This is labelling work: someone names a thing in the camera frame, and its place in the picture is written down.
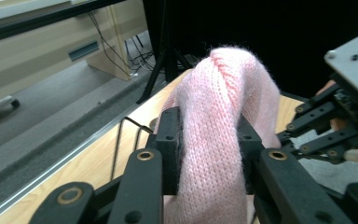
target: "pink knitted sock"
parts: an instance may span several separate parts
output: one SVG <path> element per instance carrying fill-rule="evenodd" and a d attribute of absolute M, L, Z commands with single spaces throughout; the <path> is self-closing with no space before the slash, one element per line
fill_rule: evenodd
<path fill-rule="evenodd" d="M 163 107 L 180 106 L 185 146 L 179 192 L 165 203 L 165 223 L 249 221 L 236 127 L 244 115 L 264 147 L 279 147 L 278 104 L 269 73 L 243 49 L 215 49 L 183 79 Z"/>

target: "wooden surface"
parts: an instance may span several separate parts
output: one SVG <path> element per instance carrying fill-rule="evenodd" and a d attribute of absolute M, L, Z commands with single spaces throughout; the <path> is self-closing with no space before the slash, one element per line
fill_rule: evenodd
<path fill-rule="evenodd" d="M 182 80 L 186 73 L 179 76 L 179 78 L 137 108 L 129 117 L 140 124 L 149 126 L 150 121 L 159 116 L 160 110 L 171 91 Z M 299 101 L 283 96 L 281 97 L 277 132 L 285 129 L 286 124 L 293 118 L 295 107 L 299 104 Z M 112 169 L 111 164 L 117 141 L 117 128 L 118 126 L 115 126 L 112 130 L 105 133 L 74 159 L 66 163 L 54 175 L 46 179 L 42 184 L 6 210 L 6 212 L 0 216 L 0 223 L 28 223 L 39 204 L 41 204 L 54 189 L 63 184 L 82 181 L 90 183 L 97 189 L 107 183 Z M 136 132 L 137 127 L 135 125 L 128 121 L 123 123 L 115 176 L 121 175 L 124 171 L 127 158 L 133 149 Z M 147 133 L 141 135 L 139 148 L 145 145 L 147 136 Z"/>

